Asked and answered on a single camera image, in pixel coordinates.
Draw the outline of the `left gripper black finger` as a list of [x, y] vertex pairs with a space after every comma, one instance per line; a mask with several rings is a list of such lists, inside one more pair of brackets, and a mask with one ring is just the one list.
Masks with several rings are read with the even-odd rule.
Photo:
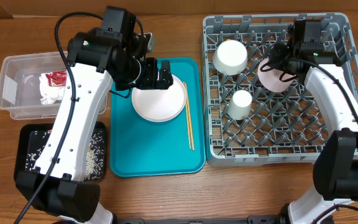
[[158, 78], [157, 59], [149, 57], [145, 59], [144, 76], [141, 79], [142, 90], [156, 90]]
[[161, 68], [158, 72], [158, 89], [167, 90], [173, 85], [173, 77], [168, 60], [161, 61]]

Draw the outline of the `pink round plate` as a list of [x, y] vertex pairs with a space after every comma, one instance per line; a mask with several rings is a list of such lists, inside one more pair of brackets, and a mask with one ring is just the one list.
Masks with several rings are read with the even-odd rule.
[[132, 92], [132, 105], [139, 116], [152, 122], [166, 122], [178, 116], [186, 104], [186, 90], [182, 81], [172, 75], [173, 84], [167, 90]]

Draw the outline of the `pink food bowl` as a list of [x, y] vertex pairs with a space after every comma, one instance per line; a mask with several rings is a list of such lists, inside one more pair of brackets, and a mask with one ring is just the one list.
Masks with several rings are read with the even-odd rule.
[[282, 71], [277, 69], [272, 69], [267, 72], [262, 72], [260, 69], [263, 65], [265, 65], [268, 62], [268, 59], [265, 58], [261, 61], [260, 65], [257, 69], [257, 75], [258, 79], [261, 82], [261, 84], [268, 90], [280, 93], [285, 91], [292, 81], [295, 79], [294, 75], [284, 74], [282, 75]]

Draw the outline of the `cream shallow bowl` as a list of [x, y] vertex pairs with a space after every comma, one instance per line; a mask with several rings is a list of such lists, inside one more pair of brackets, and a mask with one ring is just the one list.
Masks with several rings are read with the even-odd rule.
[[222, 42], [213, 54], [215, 69], [225, 75], [237, 75], [246, 69], [248, 53], [246, 46], [237, 40]]

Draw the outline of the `red snack wrapper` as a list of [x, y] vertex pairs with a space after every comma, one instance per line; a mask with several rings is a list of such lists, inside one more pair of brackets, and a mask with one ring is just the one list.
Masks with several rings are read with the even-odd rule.
[[55, 72], [49, 72], [45, 74], [48, 84], [51, 87], [61, 87], [66, 85], [67, 80], [67, 71], [61, 70], [61, 71], [55, 71]]

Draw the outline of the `cream plastic cup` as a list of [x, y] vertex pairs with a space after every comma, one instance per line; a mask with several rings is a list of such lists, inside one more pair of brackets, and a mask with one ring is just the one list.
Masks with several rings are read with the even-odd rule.
[[252, 106], [252, 96], [246, 90], [236, 91], [230, 102], [227, 114], [235, 120], [242, 120], [248, 117]]

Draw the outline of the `white napkin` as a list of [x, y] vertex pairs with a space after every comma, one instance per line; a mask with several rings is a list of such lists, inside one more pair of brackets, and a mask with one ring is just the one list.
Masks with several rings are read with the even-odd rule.
[[40, 102], [42, 105], [51, 105], [63, 99], [65, 86], [50, 86], [45, 73], [40, 75], [39, 80]]

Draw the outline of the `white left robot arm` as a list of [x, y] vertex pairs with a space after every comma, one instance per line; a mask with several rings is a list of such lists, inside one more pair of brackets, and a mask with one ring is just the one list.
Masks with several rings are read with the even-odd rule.
[[147, 56], [150, 35], [127, 9], [108, 6], [101, 26], [79, 32], [60, 56], [67, 69], [52, 132], [30, 171], [14, 180], [27, 207], [65, 223], [116, 222], [100, 201], [100, 187], [85, 182], [86, 157], [102, 100], [112, 90], [166, 90], [173, 83], [168, 61]]

